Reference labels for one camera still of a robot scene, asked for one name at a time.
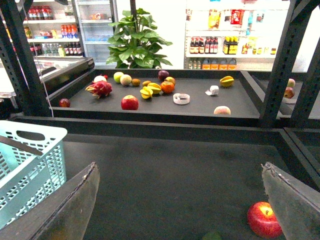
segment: light blue plastic basket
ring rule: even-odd
[[[18,136],[17,131],[44,135],[44,140]],[[0,136],[36,148],[37,156],[0,143],[0,229],[22,216],[66,182],[62,139],[67,130],[0,121]]]

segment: dragon fruit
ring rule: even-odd
[[[108,96],[112,92],[112,85],[106,81],[97,81],[88,86],[85,90],[99,99],[101,96]]]

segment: basket handle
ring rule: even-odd
[[[39,151],[38,149],[36,149],[34,147],[25,145],[25,144],[23,144],[23,143],[21,143],[19,141],[13,140],[13,139],[8,138],[8,137],[0,136],[0,143],[7,144],[7,145],[9,145],[11,147],[23,150],[25,152],[28,152],[28,153],[31,153],[31,154],[34,154],[34,155],[41,156],[43,154],[41,151]]]

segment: refrigerator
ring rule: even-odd
[[[112,0],[74,0],[77,22],[83,42],[84,55],[94,60],[96,68],[115,68],[116,63],[106,65],[110,55],[108,39],[114,28],[110,23],[118,21],[116,4]]]

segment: cable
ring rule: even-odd
[[[31,28],[30,28],[30,26],[29,26],[29,20],[28,20],[28,16],[27,16],[27,12],[26,12],[26,10],[25,10],[25,5],[24,5],[24,4],[22,4],[22,8],[23,8],[24,16],[26,17],[27,26],[29,27],[29,30],[30,30],[31,35],[32,35],[32,38],[33,38],[33,37],[34,37],[34,34],[33,34],[32,30],[31,30]],[[35,42],[34,42],[34,41],[32,42],[32,44],[33,44],[33,48],[36,49],[36,45],[35,45]],[[39,66],[40,66],[40,62],[39,62],[39,59],[38,59],[38,53],[37,53],[37,51],[35,51],[35,59],[36,59],[37,63],[38,63]],[[55,117],[55,116],[54,116],[54,110],[52,109],[51,102],[50,102],[50,100],[49,100],[49,94],[48,94],[48,91],[47,91],[46,84],[45,84],[45,82],[43,81],[43,76],[42,76],[42,71],[41,71],[41,70],[40,70],[40,81],[41,81],[42,84],[43,84],[44,91],[45,91],[45,94],[46,94],[46,100],[48,101],[49,108],[50,108],[50,110],[51,110],[51,115],[52,115],[52,117],[54,118],[54,117]]]

